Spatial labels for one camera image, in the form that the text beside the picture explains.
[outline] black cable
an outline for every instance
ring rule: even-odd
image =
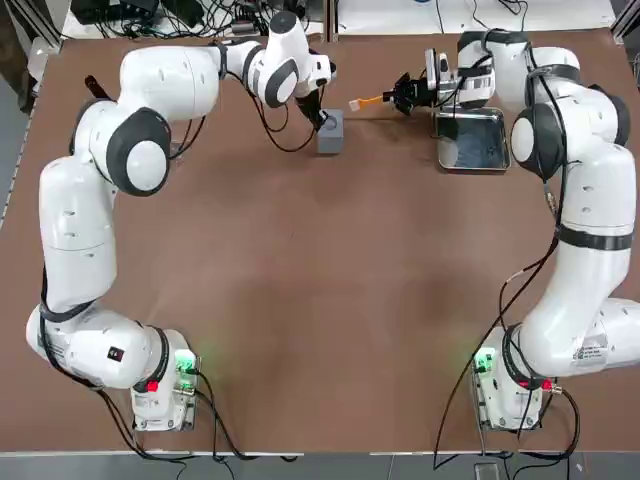
[[[520,31],[524,31],[524,20],[529,12],[529,3],[527,0],[498,0],[500,4],[505,7],[512,15],[518,16],[522,12],[522,5],[524,5],[524,14],[522,15],[522,21],[520,23]],[[517,5],[518,10],[515,10],[511,5]]]
[[[196,141],[196,138],[198,138],[198,135],[200,135],[200,132],[202,131],[202,126],[204,125],[204,121],[206,120],[206,115],[204,117],[202,117],[200,119],[200,123],[198,124],[198,128],[196,128],[195,133],[193,134],[193,137],[191,137],[191,140],[189,140],[186,145],[184,144],[184,141],[182,142],[182,145],[180,145],[180,148],[178,148],[178,150],[172,154],[169,155],[169,160],[175,160],[176,158],[178,158],[180,155],[182,155],[184,152],[186,152],[187,150],[189,150],[189,148],[191,148],[191,146],[193,145],[193,142]]]
[[[444,34],[444,27],[442,26],[442,15],[440,15],[440,2],[436,0],[436,11],[438,12],[438,21],[440,22],[440,33]]]
[[[227,72],[229,75],[231,75],[232,77],[234,77],[238,82],[240,82],[240,84],[244,87],[244,83],[242,82],[242,79],[236,75],[233,72]],[[286,123],[288,123],[289,121],[289,110],[287,109],[287,120],[285,122],[285,125],[283,125],[283,127],[281,129],[274,129],[272,128],[269,123],[267,122],[266,117],[264,116],[264,106],[262,106],[262,109],[260,108],[260,105],[262,105],[262,102],[259,102],[259,99],[256,100],[256,96],[251,93],[249,91],[249,89],[247,89],[246,87],[244,87],[245,91],[247,92],[247,94],[249,95],[249,98],[251,98],[251,101],[253,102],[254,107],[256,108],[256,111],[258,112],[258,116],[260,117],[260,123],[262,123],[262,126],[264,127],[265,132],[267,133],[267,136],[269,137],[269,140],[271,140],[271,143],[273,143],[276,148],[278,148],[278,150],[281,150],[283,152],[286,153],[295,153],[298,152],[300,150],[302,150],[304,147],[306,147],[307,145],[309,145],[309,143],[311,142],[311,140],[313,140],[313,137],[315,137],[316,135],[316,130],[312,129],[311,133],[309,134],[309,137],[307,137],[307,139],[300,144],[297,147],[294,148],[287,148],[287,147],[283,147],[282,145],[280,145],[278,143],[278,141],[274,138],[274,136],[272,135],[272,132],[280,132],[282,130],[284,130],[284,127],[286,126]],[[322,93],[320,94],[320,105],[322,105],[322,99],[324,97],[324,86],[322,87]]]
[[[182,143],[178,147],[178,150],[181,150],[182,148],[184,148],[184,145],[187,143],[187,138],[189,138],[189,131],[191,130],[192,126],[193,126],[193,120],[189,120],[189,123],[187,124],[187,130],[184,132],[184,139],[182,140]]]
[[[489,337],[489,335],[491,334],[491,331],[500,323],[500,317],[504,316],[504,314],[511,308],[511,306],[520,297],[522,292],[524,292],[527,289],[527,287],[531,284],[531,282],[536,278],[538,273],[540,273],[540,270],[542,270],[542,267],[545,265],[545,263],[547,262],[549,257],[553,254],[553,252],[555,251],[557,245],[558,245],[558,240],[556,239],[556,237],[554,235],[554,238],[553,238],[553,240],[551,242],[551,245],[550,245],[549,249],[547,250],[547,252],[545,253],[545,255],[540,260],[538,260],[537,262],[532,264],[532,265],[536,265],[534,272],[522,284],[522,286],[516,291],[516,293],[513,295],[513,297],[511,297],[511,299],[509,300],[507,305],[504,307],[504,309],[501,312],[499,312],[498,317],[495,319],[495,321],[491,324],[489,329],[483,335],[482,339],[480,340],[480,342],[478,342],[478,345],[476,346],[476,348],[474,349],[473,353],[469,357],[469,360],[467,360],[467,363],[466,363],[465,367],[463,368],[462,372],[460,373],[460,376],[458,377],[458,380],[456,381],[456,384],[454,385],[453,390],[449,394],[449,398],[447,399],[447,403],[445,405],[445,409],[444,409],[444,412],[442,414],[442,419],[440,420],[440,426],[438,428],[438,436],[436,438],[436,447],[435,447],[435,450],[433,452],[433,469],[434,470],[437,470],[442,465],[444,465],[446,462],[448,462],[450,459],[452,459],[452,457],[450,457],[449,459],[441,462],[440,464],[437,463],[438,451],[439,451],[439,447],[440,447],[440,440],[442,438],[442,431],[444,430],[444,424],[446,422],[447,415],[449,414],[449,409],[451,408],[451,403],[453,402],[453,398],[454,398],[456,392],[458,391],[458,388],[460,388],[460,384],[462,383],[462,380],[464,379],[464,376],[466,375],[467,370],[469,370],[469,367],[473,363],[473,360],[475,358],[476,353],[478,353],[478,350],[480,350],[480,348],[482,348],[482,344]]]
[[[502,465],[504,466],[504,474],[507,477],[507,480],[511,480],[511,476],[509,475],[509,466],[507,465],[507,458],[502,459]]]
[[[257,456],[253,456],[253,455],[245,455],[244,453],[240,452],[238,450],[238,448],[236,447],[235,443],[233,443],[233,440],[231,440],[231,436],[229,435],[229,431],[227,430],[227,427],[225,426],[224,422],[222,421],[222,418],[220,417],[220,415],[218,414],[218,410],[215,407],[215,401],[214,401],[214,396],[213,396],[213,388],[211,387],[211,383],[209,382],[209,379],[204,375],[204,373],[198,371],[197,375],[202,378],[202,380],[204,381],[206,387],[207,387],[207,391],[209,392],[209,398],[207,398],[207,396],[205,394],[203,394],[200,391],[196,391],[196,395],[205,399],[208,403],[209,403],[209,407],[211,408],[211,412],[213,413],[213,417],[214,417],[214,421],[218,422],[218,424],[220,425],[220,428],[222,429],[222,434],[225,437],[225,440],[227,441],[227,443],[229,444],[229,448],[231,448],[231,451],[233,452],[234,456],[236,458],[238,458],[239,460],[256,460]]]
[[[557,464],[560,463],[560,460],[556,460],[555,462],[552,463],[545,463],[542,465],[536,464],[536,465],[526,465],[524,467],[520,467],[518,470],[516,470],[516,473],[513,474],[513,478],[511,480],[516,480],[516,477],[518,476],[518,474],[524,470],[529,470],[531,468],[547,468],[547,467],[554,467]]]
[[[489,30],[489,27],[487,27],[487,25],[482,20],[480,20],[478,17],[476,17],[476,12],[477,11],[478,11],[478,0],[473,0],[473,13],[471,14],[471,18],[473,18],[476,22],[478,22],[484,28]]]
[[[566,389],[562,389],[562,395],[569,401],[571,404],[571,408],[573,410],[573,437],[571,439],[571,443],[565,449],[564,452],[559,454],[552,453],[538,453],[538,452],[523,452],[525,455],[537,458],[538,460],[565,460],[569,458],[573,452],[575,452],[576,447],[578,446],[578,440],[580,439],[580,410],[578,409],[578,404],[573,399],[573,397],[567,392]]]
[[[260,104],[261,107],[261,111],[262,111],[262,116],[267,118],[265,115],[265,111],[264,111],[264,104]],[[286,103],[284,104],[284,109],[285,109],[285,118],[284,118],[284,122],[282,123],[282,126],[279,128],[273,128],[271,126],[268,126],[267,128],[269,128],[269,131],[272,133],[280,133],[281,131],[283,131],[287,124],[289,123],[289,105],[287,105]]]

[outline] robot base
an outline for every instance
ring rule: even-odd
[[[483,430],[517,431],[521,424],[523,430],[532,430],[539,425],[542,389],[533,390],[529,402],[529,390],[509,377],[502,358],[503,336],[501,327],[494,328],[475,356],[471,391],[478,422]]]
[[[165,330],[169,340],[169,364],[155,392],[131,389],[131,404],[137,431],[190,431],[195,424],[199,359],[189,350],[185,338],[175,330]]]

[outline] label sticker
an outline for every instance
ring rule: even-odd
[[[111,347],[107,352],[107,358],[110,360],[114,360],[116,362],[121,362],[123,355],[124,355],[124,350],[120,350],[117,347]]]

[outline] power cable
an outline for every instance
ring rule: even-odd
[[[187,135],[189,134],[189,130],[191,129],[191,121],[189,121],[189,126],[187,127],[187,131],[184,135],[184,140],[180,144],[180,147],[178,148],[178,150],[172,155],[169,155],[168,157],[169,160],[175,160],[176,158],[178,158],[180,155],[182,155],[183,153],[185,153],[187,150],[191,148],[191,146],[193,145],[193,142],[195,142],[198,136],[200,135],[200,132],[202,131],[202,127],[204,125],[204,121],[206,119],[207,119],[206,115],[200,119],[200,123],[198,124],[198,127],[196,128],[196,131],[193,134],[193,137],[191,137],[191,140],[187,141]]]
[[[444,34],[444,27],[442,26],[442,15],[440,15],[440,1],[436,0],[436,11],[438,12],[438,21],[440,22],[440,33]]]
[[[267,133],[267,136],[269,137],[269,140],[271,141],[271,143],[273,145],[276,146],[276,148],[278,148],[278,150],[280,150],[282,152],[285,152],[285,153],[295,153],[295,152],[298,152],[298,151],[302,150],[304,147],[306,147],[311,142],[311,140],[313,140],[313,137],[315,137],[315,135],[316,135],[315,128],[313,128],[311,130],[311,133],[306,138],[306,140],[304,140],[304,142],[302,142],[297,147],[288,148],[288,147],[283,147],[282,145],[280,145],[280,143],[278,143],[278,141],[273,136],[273,133],[281,132],[287,126],[287,124],[289,122],[289,110],[288,110],[288,108],[287,108],[287,114],[286,114],[287,116],[286,116],[284,124],[280,128],[274,129],[267,122],[267,119],[266,119],[266,117],[264,115],[264,105],[262,104],[262,102],[259,99],[256,99],[256,96],[253,93],[251,93],[251,91],[249,91],[249,89],[247,89],[244,86],[244,83],[242,82],[242,79],[238,75],[236,75],[233,72],[227,72],[227,73],[229,75],[231,75],[232,77],[234,77],[243,86],[243,88],[245,89],[245,91],[249,95],[249,98],[251,98],[251,101],[253,102],[253,105],[256,108],[256,111],[258,112],[258,116],[260,117],[260,123],[262,124],[265,132]],[[322,87],[321,94],[320,94],[320,105],[322,105],[322,99],[323,98],[324,98],[324,86]]]

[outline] wire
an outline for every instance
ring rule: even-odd
[[[260,103],[260,107],[261,107],[261,112],[262,112],[262,116],[266,118],[265,112],[264,112],[264,104]],[[267,128],[269,129],[270,132],[272,133],[280,133],[281,131],[283,131],[287,124],[289,123],[289,105],[287,105],[286,103],[284,104],[284,109],[285,109],[285,119],[284,122],[282,123],[282,126],[279,128],[273,128],[271,126],[267,126]]]
[[[436,0],[436,11],[438,12],[438,21],[440,22],[440,33],[444,34],[444,27],[442,26],[442,15],[440,15],[440,1]]]
[[[498,0],[500,4],[505,7],[507,10],[511,12],[512,15],[516,17],[520,15],[522,12],[522,5],[524,5],[524,14],[522,15],[522,21],[520,23],[520,31],[524,31],[524,20],[527,17],[527,12],[529,12],[529,3],[527,0]],[[517,5],[518,10],[515,10],[511,5]]]
[[[484,28],[489,30],[489,27],[487,27],[487,25],[482,20],[480,20],[478,17],[476,17],[476,12],[477,11],[478,11],[478,0],[473,0],[473,13],[471,14],[471,18],[473,18],[476,22],[478,22]]]
[[[518,470],[516,470],[516,473],[513,474],[513,477],[511,478],[511,480],[516,480],[516,477],[518,476],[518,474],[520,472],[523,472],[524,470],[529,470],[531,468],[547,468],[547,467],[554,467],[557,464],[559,464],[561,462],[561,460],[556,460],[555,462],[552,463],[546,463],[546,464],[535,464],[535,465],[526,465],[524,467],[520,467]]]
[[[272,135],[272,133],[281,132],[287,126],[287,123],[289,122],[289,110],[287,109],[287,117],[286,117],[286,120],[285,120],[285,123],[283,124],[283,126],[281,128],[279,128],[279,129],[274,129],[267,122],[267,119],[266,119],[266,117],[264,115],[264,105],[262,104],[262,102],[260,102],[259,99],[256,100],[256,96],[253,93],[251,93],[251,91],[249,91],[248,88],[244,87],[244,83],[242,82],[242,79],[238,75],[236,75],[233,72],[227,72],[227,73],[229,75],[231,75],[232,77],[234,77],[238,82],[240,82],[240,84],[243,86],[245,91],[249,94],[249,98],[251,98],[251,101],[253,102],[253,105],[256,108],[256,111],[258,112],[258,116],[260,117],[260,123],[262,123],[262,126],[264,127],[264,130],[267,133],[267,136],[269,137],[269,140],[271,141],[271,143],[273,143],[276,146],[276,148],[278,148],[278,150],[281,150],[281,151],[286,152],[286,153],[299,152],[304,147],[306,147],[311,142],[311,140],[313,140],[313,137],[315,137],[315,135],[316,135],[315,128],[311,130],[311,133],[309,134],[307,139],[302,144],[298,145],[297,147],[287,148],[287,147],[283,147],[282,145],[280,145],[278,143],[278,141],[275,139],[275,137]],[[322,93],[320,94],[320,105],[322,105],[322,99],[324,97],[324,86],[322,87],[322,91],[321,92]]]
[[[506,458],[502,459],[502,465],[504,466],[504,474],[507,477],[507,480],[512,480],[511,476],[509,475],[509,466],[507,465],[507,460]]]
[[[211,413],[213,413],[214,422],[217,422],[220,425],[220,428],[222,429],[222,434],[224,435],[225,440],[229,444],[229,448],[231,448],[231,451],[233,452],[234,456],[239,460],[244,460],[244,461],[256,460],[257,458],[260,458],[253,455],[245,455],[244,453],[238,450],[235,443],[233,443],[233,440],[231,440],[231,436],[229,435],[229,431],[227,430],[227,427],[222,421],[222,418],[220,417],[220,415],[218,414],[218,410],[216,409],[215,402],[214,402],[213,389],[211,388],[211,383],[209,382],[209,379],[204,375],[204,373],[200,371],[197,372],[197,375],[198,377],[202,378],[202,380],[204,381],[207,387],[207,391],[209,392],[209,398],[207,398],[207,396],[204,393],[200,392],[199,390],[196,390],[196,395],[203,398],[209,404],[209,407],[211,408]]]
[[[500,5],[505,7],[507,10],[509,10],[509,12],[511,12],[512,15],[515,15],[515,16],[520,15],[523,9],[522,6],[524,5],[524,14],[522,15],[522,20],[520,22],[520,31],[523,32],[524,21],[527,17],[527,13],[529,12],[529,3],[527,2],[527,0],[498,0],[498,2],[500,2]],[[518,9],[516,10],[515,8],[512,7],[512,5],[517,5]],[[473,18],[476,22],[478,22],[487,30],[491,30],[486,23],[484,23],[482,20],[480,20],[476,16],[477,11],[478,11],[478,0],[473,0],[473,13],[471,14],[471,18]]]
[[[180,147],[178,148],[178,150],[172,154],[169,155],[169,160],[175,160],[176,158],[178,158],[180,155],[182,155],[184,152],[186,152],[187,150],[189,150],[189,148],[191,148],[191,146],[193,145],[193,142],[196,141],[196,138],[198,138],[198,135],[200,135],[200,132],[202,131],[202,126],[204,125],[204,121],[206,120],[206,115],[204,117],[202,117],[200,119],[200,123],[198,124],[198,127],[196,128],[195,133],[193,134],[193,137],[191,137],[191,140],[189,140],[186,145],[185,142],[187,141],[187,135],[185,134],[184,136],[184,140],[182,141],[182,144],[180,145]],[[189,127],[187,128],[187,134],[189,133],[189,129],[191,128],[191,125],[189,125]]]

